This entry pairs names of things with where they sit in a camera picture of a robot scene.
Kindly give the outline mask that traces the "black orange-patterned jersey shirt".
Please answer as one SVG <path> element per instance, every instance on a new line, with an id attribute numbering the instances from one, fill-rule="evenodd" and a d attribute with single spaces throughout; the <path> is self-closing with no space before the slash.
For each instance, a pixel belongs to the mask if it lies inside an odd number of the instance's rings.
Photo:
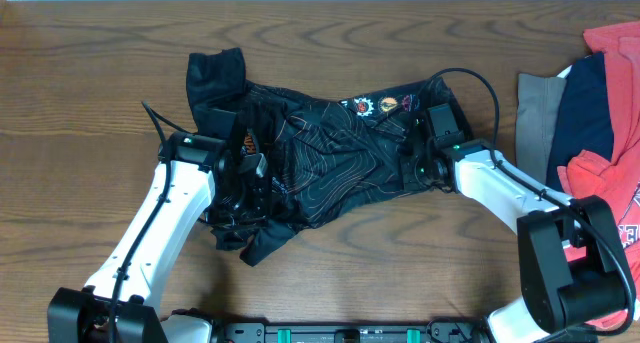
<path id="1" fill-rule="evenodd" d="M 237 250 L 255 266 L 300 231 L 348 211 L 403 195 L 399 148 L 412 113 L 449 104 L 467 139 L 473 133 L 441 77 L 331 101 L 249 81 L 238 48 L 192 53 L 186 93 L 199 131 L 203 114 L 235 112 L 247 128 L 242 152 L 257 149 L 268 163 L 270 210 L 253 229 L 211 224 L 216 247 Z"/>

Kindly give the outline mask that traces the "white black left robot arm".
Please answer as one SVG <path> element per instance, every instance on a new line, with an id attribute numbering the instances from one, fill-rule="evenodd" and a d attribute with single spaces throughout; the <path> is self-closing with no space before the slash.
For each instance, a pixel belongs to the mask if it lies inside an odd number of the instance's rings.
<path id="1" fill-rule="evenodd" d="M 175 132 L 161 139 L 153 181 L 120 242 L 80 290 L 59 289 L 47 309 L 52 342 L 220 342 L 211 318 L 192 310 L 162 320 L 173 266 L 201 217 L 232 232 L 263 220 L 263 153 L 243 139 Z"/>

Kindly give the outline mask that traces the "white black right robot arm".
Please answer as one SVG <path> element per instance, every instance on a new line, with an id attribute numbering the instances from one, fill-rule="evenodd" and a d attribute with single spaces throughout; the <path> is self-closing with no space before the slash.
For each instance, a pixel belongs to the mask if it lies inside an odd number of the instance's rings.
<path id="1" fill-rule="evenodd" d="M 467 139 L 447 109 L 410 120 L 409 184 L 477 201 L 517 236 L 521 296 L 492 312 L 477 342 L 557 342 L 615 336 L 635 319 L 630 266 L 601 198 L 552 190 Z"/>

